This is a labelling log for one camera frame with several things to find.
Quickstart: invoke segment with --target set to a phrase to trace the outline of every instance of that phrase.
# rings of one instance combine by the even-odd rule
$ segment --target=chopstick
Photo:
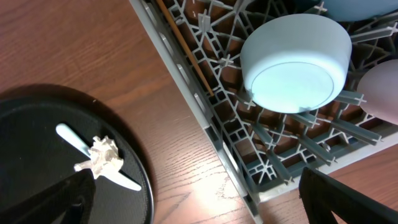
[[[156,2],[158,3],[160,10],[162,11],[163,15],[166,17],[167,22],[170,24],[175,36],[177,37],[178,41],[180,42],[182,48],[184,49],[184,52],[186,53],[186,55],[188,56],[189,60],[191,61],[193,67],[195,68],[195,70],[197,71],[200,79],[202,80],[203,84],[205,84],[205,87],[207,89],[207,91],[209,91],[210,96],[214,96],[213,90],[210,88],[209,83],[207,82],[204,74],[201,72],[200,67],[197,63],[197,61],[195,60],[191,50],[189,49],[186,41],[184,40],[180,30],[178,29],[176,23],[174,22],[172,16],[169,13],[169,10],[167,10],[163,0],[156,0]]]

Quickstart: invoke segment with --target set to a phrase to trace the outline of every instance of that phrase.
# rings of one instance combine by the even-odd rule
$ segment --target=white bowl
[[[241,51],[244,87],[253,101],[280,113],[322,107],[343,89],[351,39],[337,22],[313,14],[274,19]]]

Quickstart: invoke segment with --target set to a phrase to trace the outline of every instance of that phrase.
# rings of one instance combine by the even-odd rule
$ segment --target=black plate
[[[74,174],[88,158],[55,132],[66,123],[92,145],[109,136],[124,159],[122,171],[142,186],[139,192],[99,177],[90,223],[152,223],[154,202],[148,176],[120,134],[95,114],[73,103],[50,98],[0,102],[0,211]]]

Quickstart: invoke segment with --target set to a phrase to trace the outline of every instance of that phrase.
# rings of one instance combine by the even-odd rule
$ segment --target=wooden table
[[[252,222],[128,0],[0,2],[2,98],[61,85],[95,98],[87,107],[111,108],[147,159],[156,223]],[[396,146],[331,176],[398,209],[397,166]],[[308,222],[296,190],[261,213],[266,223]]]

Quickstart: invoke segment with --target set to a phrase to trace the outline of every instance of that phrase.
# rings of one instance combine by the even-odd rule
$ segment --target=utensil handle
[[[55,128],[55,131],[66,142],[68,142],[73,147],[77,148],[80,152],[90,158],[90,153],[88,152],[89,147],[72,129],[69,128],[69,126],[63,123],[58,124]]]

